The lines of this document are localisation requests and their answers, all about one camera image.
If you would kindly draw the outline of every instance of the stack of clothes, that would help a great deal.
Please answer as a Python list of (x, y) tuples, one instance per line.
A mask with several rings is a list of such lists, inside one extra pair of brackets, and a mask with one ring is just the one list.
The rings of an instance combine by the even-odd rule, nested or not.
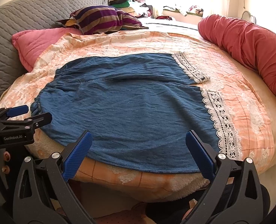
[(123, 10), (136, 18), (148, 18), (152, 15), (151, 9), (145, 0), (112, 0), (109, 5)]

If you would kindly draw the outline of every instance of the silver bolt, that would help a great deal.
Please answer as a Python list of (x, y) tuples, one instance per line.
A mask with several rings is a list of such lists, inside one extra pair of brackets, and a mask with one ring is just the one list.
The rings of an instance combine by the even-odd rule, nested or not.
[(25, 162), (31, 161), (31, 157), (30, 157), (30, 156), (25, 157), (24, 161), (25, 161)]
[(219, 154), (218, 154), (218, 157), (219, 157), (220, 159), (222, 159), (222, 160), (226, 159), (226, 156), (225, 156), (225, 154), (223, 154), (223, 153), (219, 153)]
[(52, 158), (54, 158), (54, 159), (59, 158), (59, 156), (60, 156), (60, 153), (59, 153), (59, 152), (54, 152), (54, 153), (52, 154)]
[(253, 160), (250, 157), (248, 157), (248, 158), (246, 158), (246, 162), (253, 163)]

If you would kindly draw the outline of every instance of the green cloth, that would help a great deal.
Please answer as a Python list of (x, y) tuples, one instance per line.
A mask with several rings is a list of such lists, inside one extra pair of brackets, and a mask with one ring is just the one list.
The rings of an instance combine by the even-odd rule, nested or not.
[(120, 4), (113, 4), (111, 5), (112, 7), (115, 8), (124, 8), (124, 7), (129, 7), (130, 6), (130, 1), (126, 1), (124, 3), (120, 3)]

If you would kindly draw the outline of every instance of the red cloth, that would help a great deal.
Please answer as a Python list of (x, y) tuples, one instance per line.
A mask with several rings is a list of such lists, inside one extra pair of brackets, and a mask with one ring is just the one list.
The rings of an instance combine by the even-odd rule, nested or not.
[(198, 23), (200, 35), (262, 77), (276, 96), (276, 34), (238, 18), (211, 15)]

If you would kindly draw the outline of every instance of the bed sheet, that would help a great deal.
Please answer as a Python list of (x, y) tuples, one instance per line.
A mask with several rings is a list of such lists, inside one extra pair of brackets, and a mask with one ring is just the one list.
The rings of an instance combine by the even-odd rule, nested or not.
[[(92, 36), (66, 34), (44, 51), (38, 58), (33, 72), (18, 78), (3, 94), (0, 107), (31, 105), (46, 83), (53, 80), (55, 70), (77, 58), (185, 51), (184, 56), (191, 63), (200, 68), (208, 68), (206, 72), (211, 79), (204, 88), (220, 90), (226, 108), (231, 109), (229, 120), (234, 123), (241, 139), (237, 142), (237, 145), (241, 144), (241, 151), (236, 151), (234, 157), (242, 159), (251, 156), (258, 171), (265, 171), (276, 162), (272, 161), (276, 142), (273, 142), (273, 127), (262, 100), (228, 54), (193, 35), (194, 31), (189, 32), (187, 29), (183, 33), (185, 35), (142, 30)], [(63, 146), (49, 139), (41, 130), (36, 130), (34, 137), (35, 143), (28, 147), (40, 158), (63, 149)], [(121, 169), (88, 158), (84, 159), (75, 179), (98, 183), (148, 202), (175, 200), (208, 183), (200, 174), (152, 174)]]

